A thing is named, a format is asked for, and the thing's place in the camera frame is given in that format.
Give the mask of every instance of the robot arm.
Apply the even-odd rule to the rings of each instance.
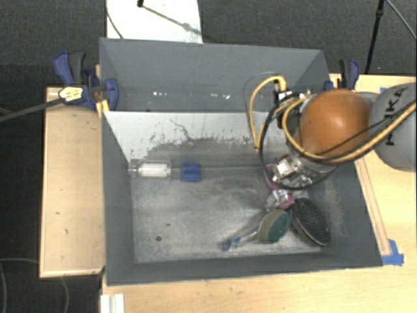
[[[300,109],[302,102],[307,103]],[[299,123],[290,130],[291,113],[297,110],[293,117],[298,116]],[[334,89],[293,100],[281,119],[289,152],[273,165],[271,180],[286,190],[301,190],[372,149],[389,166],[415,171],[415,110],[415,83],[387,89],[376,98]],[[261,156],[265,133],[259,142]]]

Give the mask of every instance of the gray plastic tray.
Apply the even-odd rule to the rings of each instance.
[[[216,68],[214,63],[205,65],[203,70],[189,71],[181,65],[187,64],[187,57],[179,57],[179,52],[184,54],[184,45],[101,42],[100,56],[106,56],[100,62],[102,72],[106,77],[114,74],[121,90],[129,88],[129,100],[122,100],[119,107],[127,111],[106,112],[102,123],[108,284],[381,265],[352,164],[341,166],[327,180],[305,192],[328,221],[330,246],[312,246],[289,232],[273,245],[252,243],[229,252],[220,249],[222,240],[262,219],[263,204],[269,195],[244,113],[245,82],[266,68],[273,70],[273,60],[276,67],[284,70],[290,87],[309,84],[308,88],[319,91],[328,75],[323,55],[317,51],[216,45],[199,46],[201,55],[192,46],[190,55],[194,64],[201,67],[208,56],[225,60],[224,51],[228,50],[232,53],[225,64],[227,71],[225,66]],[[269,65],[265,64],[268,61],[265,55],[269,57]],[[293,59],[293,64],[287,65],[281,58],[287,64]],[[307,70],[298,69],[297,59]],[[167,74],[168,67],[179,72]],[[170,92],[170,96],[178,95],[179,99],[186,98],[184,94],[195,96],[197,104],[166,98],[161,101],[158,94],[157,99],[149,97],[152,85],[169,84],[172,87],[166,86],[169,90],[166,93]],[[207,96],[210,87],[216,90],[211,90],[211,94],[217,96]],[[258,121],[265,118],[270,102],[267,97],[259,101]],[[272,127],[266,139],[267,159],[285,152],[282,133]],[[131,178],[128,174],[131,159],[169,160],[176,169],[183,162],[198,162],[202,180],[183,183],[175,175],[172,179]]]

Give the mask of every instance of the black cable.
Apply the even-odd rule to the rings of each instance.
[[[1,265],[1,262],[27,262],[27,263],[33,263],[33,264],[38,264],[38,262],[36,260],[32,260],[30,258],[1,258],[0,259],[0,277],[2,280],[2,284],[3,284],[3,309],[2,309],[2,313],[6,313],[6,309],[7,309],[7,284],[6,284],[6,277],[5,277],[5,272],[3,270],[3,266]],[[65,291],[65,308],[64,308],[64,313],[68,312],[68,307],[70,305],[70,292],[68,290],[68,285],[65,282],[65,279],[63,277],[59,277],[63,287],[64,287],[64,291]]]
[[[33,106],[33,107],[30,107],[30,108],[20,110],[19,112],[9,113],[7,115],[4,115],[4,116],[0,117],[0,123],[8,121],[9,119],[13,119],[13,118],[17,118],[17,117],[20,117],[20,116],[27,115],[28,113],[34,113],[34,112],[38,112],[40,110],[48,109],[50,107],[61,104],[62,102],[63,101],[60,98],[57,98],[55,100],[52,100],[52,101],[49,101],[49,102],[46,102],[46,103],[38,104],[37,106]]]
[[[109,7],[108,7],[108,0],[106,0],[106,15],[109,18],[110,24],[113,26],[114,30],[118,34],[118,36],[123,39],[124,37],[120,33],[120,31],[117,29],[116,25],[114,24],[113,20],[111,19],[110,13],[109,13]]]

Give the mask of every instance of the blue clamp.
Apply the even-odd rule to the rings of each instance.
[[[100,80],[94,71],[83,68],[84,57],[83,52],[64,51],[53,59],[55,73],[63,80],[66,87],[59,92],[59,96],[64,104],[81,106],[90,110],[96,109],[97,99],[107,99],[110,110],[114,110],[119,101],[119,88],[116,80],[106,79],[104,85],[100,85]]]
[[[351,59],[339,60],[341,79],[338,80],[338,88],[354,89],[356,82],[359,80],[359,64]]]
[[[397,244],[394,240],[389,239],[391,246],[391,255],[381,256],[383,265],[398,265],[402,267],[404,264],[404,254],[399,254],[397,249]]]
[[[181,166],[182,182],[200,182],[201,170],[200,165],[196,162],[184,162]]]
[[[323,91],[331,91],[332,89],[334,89],[333,81],[327,80],[324,83]]]

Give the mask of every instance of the blue tape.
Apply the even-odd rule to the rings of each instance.
[[[391,255],[381,256],[383,265],[398,265],[400,267],[404,264],[404,254],[399,254],[397,244],[394,240],[389,239],[391,246]]]

